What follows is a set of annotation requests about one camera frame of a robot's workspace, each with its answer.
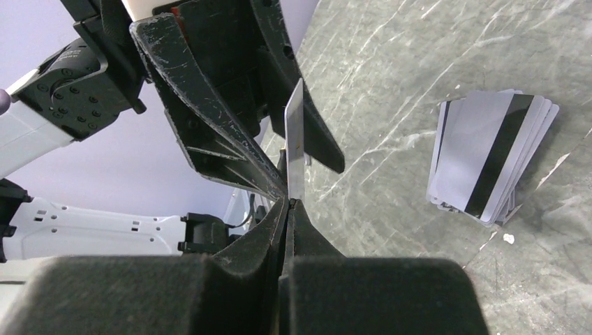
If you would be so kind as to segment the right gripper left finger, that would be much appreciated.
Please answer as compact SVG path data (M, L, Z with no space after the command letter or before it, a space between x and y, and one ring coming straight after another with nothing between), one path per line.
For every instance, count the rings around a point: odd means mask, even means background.
M222 251L64 257L34 274L2 334L272 334L289 202Z

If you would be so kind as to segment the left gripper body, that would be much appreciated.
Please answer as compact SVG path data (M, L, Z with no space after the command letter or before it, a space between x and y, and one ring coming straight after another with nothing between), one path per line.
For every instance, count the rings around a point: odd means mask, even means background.
M80 112L68 125L85 139L119 113L145 111L139 98L152 82L130 35L131 23L171 13L202 72L255 139L272 111L272 53L257 16L258 1L65 1L84 58L63 78L61 105Z

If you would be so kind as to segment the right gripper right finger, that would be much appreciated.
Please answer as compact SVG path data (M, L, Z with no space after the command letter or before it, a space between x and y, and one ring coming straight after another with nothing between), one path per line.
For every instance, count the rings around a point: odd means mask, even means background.
M444 258L349 258L292 200L279 279L281 334L487 334L475 288Z

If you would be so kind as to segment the silver credit card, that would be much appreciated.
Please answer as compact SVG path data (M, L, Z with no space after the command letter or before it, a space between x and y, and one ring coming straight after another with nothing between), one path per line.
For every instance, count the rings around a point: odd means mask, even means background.
M300 78L284 110L286 174L288 195L304 200L304 83Z

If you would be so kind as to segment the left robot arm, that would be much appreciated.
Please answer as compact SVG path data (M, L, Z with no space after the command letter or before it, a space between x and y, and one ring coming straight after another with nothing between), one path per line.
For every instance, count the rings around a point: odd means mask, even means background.
M160 213L218 187L276 202L286 180L256 142L305 90L280 1L65 1L78 38L9 89L1 176L71 204L145 211L128 219L153 253Z

